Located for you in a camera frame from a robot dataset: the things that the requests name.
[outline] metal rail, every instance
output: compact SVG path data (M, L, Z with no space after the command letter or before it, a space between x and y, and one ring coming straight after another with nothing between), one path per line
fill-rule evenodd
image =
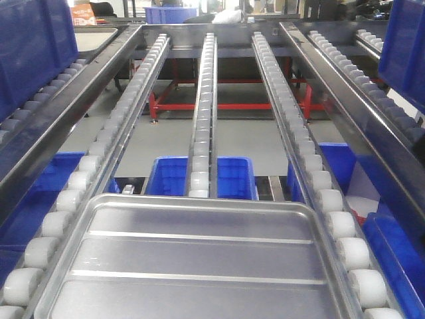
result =
M364 93L347 84L293 23L281 23L299 67L416 251L425 258L425 169Z
M71 133L139 41L140 26L129 26L53 97L31 122L0 150L0 223Z

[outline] floor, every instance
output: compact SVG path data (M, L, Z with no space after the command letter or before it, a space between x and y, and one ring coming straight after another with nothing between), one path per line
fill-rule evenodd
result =
M159 82L155 89L160 90L161 86L163 84ZM185 90L176 94L182 94L183 99L188 99ZM228 93L223 91L220 95L227 96ZM119 96L116 88L108 85L88 111L89 117L79 122L60 151L85 152ZM249 157L253 162L255 176L285 176L288 161L277 125L271 118L271 112L267 111L219 113L218 155ZM325 114L314 114L313 118L319 118L312 119L309 124L318 142L343 142L332 122L326 120ZM147 177L155 158L187 155L192 128L190 112L167 111L160 115L158 124L150 124L149 121L149 114L142 115L138 120L115 177Z

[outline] blue plastic crate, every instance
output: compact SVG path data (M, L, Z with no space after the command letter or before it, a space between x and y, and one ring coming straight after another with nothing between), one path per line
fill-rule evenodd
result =
M0 122L78 56L65 0L0 1Z
M0 249L24 251L84 153L57 153L0 227Z
M218 197L258 199L254 169L249 158L220 156L217 160ZM187 157L164 156L153 164L145 194L183 196Z
M425 318L425 264L393 217L369 214L363 232L407 319Z
M380 77L419 111L425 112L425 3L394 0L384 48Z
M341 190L346 194L350 185L354 165L356 164L356 157L353 151L351 151L346 143L319 143L319 146ZM286 184L291 190L292 201L302 201L301 189L291 163L288 165Z
M197 8L182 7L145 7L146 22L150 25L168 25L183 23L184 20L198 15Z

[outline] metal tray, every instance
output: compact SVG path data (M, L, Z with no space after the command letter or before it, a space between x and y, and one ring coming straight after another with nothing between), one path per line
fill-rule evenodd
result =
M100 195L35 319L354 318L299 203Z

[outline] metal leg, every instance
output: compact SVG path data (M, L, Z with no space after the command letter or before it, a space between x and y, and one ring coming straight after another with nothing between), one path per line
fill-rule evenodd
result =
M149 111L151 113L151 124L158 124L157 105L153 92L149 95Z

